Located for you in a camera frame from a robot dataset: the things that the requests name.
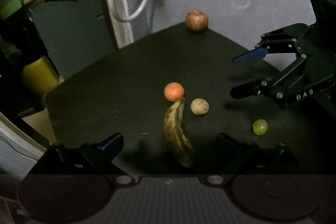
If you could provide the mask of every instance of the black tabletop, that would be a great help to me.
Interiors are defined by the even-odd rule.
[[[317,170],[329,149],[323,133],[327,122],[317,110],[308,110],[307,104],[280,110],[264,96],[230,97],[233,86],[277,73],[263,60],[232,63],[233,57],[245,51],[211,30],[192,33],[184,23],[145,37],[47,95],[56,139],[66,147],[79,147],[121,132],[125,145],[114,161],[121,169],[133,174],[183,172],[167,155],[163,132],[163,117],[171,105],[163,89],[174,81],[185,89],[185,133],[198,160],[194,172],[210,173],[221,163],[216,147],[219,132],[264,148],[286,143],[300,162]],[[209,103],[205,116],[192,114],[190,103],[195,98]],[[265,135],[252,133],[257,119],[268,122]]]

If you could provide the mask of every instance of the screw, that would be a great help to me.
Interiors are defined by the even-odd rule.
[[[208,176],[208,182],[211,184],[221,184],[224,179],[219,175]]]
[[[132,182],[132,178],[130,176],[118,176],[115,181],[119,184],[129,184]]]
[[[277,98],[278,98],[278,99],[281,99],[282,96],[283,96],[282,92],[278,92],[278,93],[277,93]]]

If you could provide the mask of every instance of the ripe banana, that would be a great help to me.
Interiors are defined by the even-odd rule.
[[[170,152],[181,165],[191,168],[195,164],[195,150],[181,128],[184,106],[185,99],[182,98],[167,110],[163,128]]]

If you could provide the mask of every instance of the yellow bucket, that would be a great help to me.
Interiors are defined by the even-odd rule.
[[[42,96],[58,84],[59,76],[45,56],[24,66],[21,79],[35,95]]]

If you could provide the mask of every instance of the green grape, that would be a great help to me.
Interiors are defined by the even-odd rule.
[[[267,131],[267,122],[263,119],[256,120],[252,125],[252,130],[255,135],[264,135]]]

